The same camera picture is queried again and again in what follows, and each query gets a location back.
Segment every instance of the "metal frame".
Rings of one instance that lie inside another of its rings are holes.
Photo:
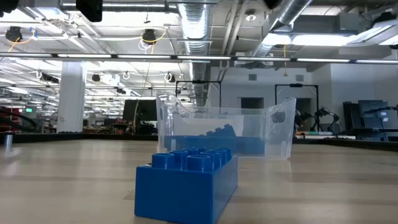
[[[239,62],[295,62],[295,63],[353,63],[366,65],[398,65],[398,60],[370,59],[325,59],[284,57],[237,57],[234,55],[145,55],[145,54],[68,54],[68,53],[14,53],[0,52],[0,57],[33,60],[61,61],[120,61],[120,62],[186,62],[195,61],[239,61]]]
[[[221,82],[220,81],[200,81],[200,80],[195,80],[195,81],[175,81],[175,97],[178,96],[178,84],[179,83],[192,83],[192,84],[218,83],[218,85],[220,86],[220,89],[219,89],[218,93],[219,93],[220,107],[221,107]]]
[[[304,86],[308,87],[315,87],[316,89],[316,97],[317,97],[317,111],[319,111],[319,86],[318,85],[305,85],[301,83],[296,83],[296,84],[275,84],[275,105],[278,104],[278,86],[289,86],[291,88],[302,88]],[[315,124],[318,124],[318,132],[320,130],[320,121],[319,121],[319,116],[315,118]]]

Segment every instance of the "toy building block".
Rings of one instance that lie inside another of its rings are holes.
[[[153,154],[152,165],[137,167],[137,216],[173,223],[216,223],[238,186],[238,158],[229,149],[190,152],[198,150]]]

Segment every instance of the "ceiling pipe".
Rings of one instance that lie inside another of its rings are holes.
[[[231,34],[232,25],[234,24],[235,21],[236,10],[238,9],[238,2],[239,0],[234,0],[234,2],[232,3],[231,14],[226,27],[223,46],[221,47],[221,52],[220,52],[221,55],[225,53],[226,44],[228,43],[229,35]]]
[[[232,33],[231,42],[229,43],[229,46],[228,46],[228,51],[226,53],[227,55],[231,55],[232,48],[234,47],[236,37],[238,36],[239,28],[241,27],[244,13],[246,12],[246,8],[248,6],[248,2],[249,2],[249,0],[244,0],[242,3],[240,14],[239,14],[238,20],[236,21],[234,31]]]
[[[304,9],[311,4],[312,0],[284,0],[279,9],[275,22],[270,26],[267,33],[283,26],[291,25]],[[265,57],[271,51],[273,45],[262,42],[250,54],[251,57]]]
[[[209,4],[178,4],[181,14],[182,32],[184,39],[203,40],[210,35],[210,5]],[[188,55],[208,55],[209,42],[185,42],[185,50]],[[191,80],[209,80],[206,72],[207,63],[189,63]],[[192,85],[195,97],[192,102],[195,106],[205,106],[207,100],[203,85]]]
[[[79,10],[76,8],[75,0],[61,0],[61,10],[63,11],[75,11]],[[178,13],[176,4],[170,4],[165,2],[162,3],[133,3],[133,2],[104,2],[104,12],[164,12],[164,13]]]

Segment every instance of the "computer monitor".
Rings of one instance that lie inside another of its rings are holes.
[[[137,102],[138,102],[138,100],[126,100],[124,102],[123,120],[134,121],[134,112],[136,110]]]
[[[375,111],[388,107],[387,100],[359,100],[359,115],[361,118],[387,118],[387,111]]]
[[[134,113],[138,100],[124,102],[123,120],[134,121]],[[157,121],[156,100],[140,100],[137,108],[137,118],[140,121]]]

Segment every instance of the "desk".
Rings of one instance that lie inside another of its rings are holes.
[[[14,144],[20,154],[0,154],[1,223],[166,224],[134,216],[136,167],[156,145]],[[286,161],[239,158],[238,189],[218,223],[397,223],[397,161],[394,152],[299,144]]]

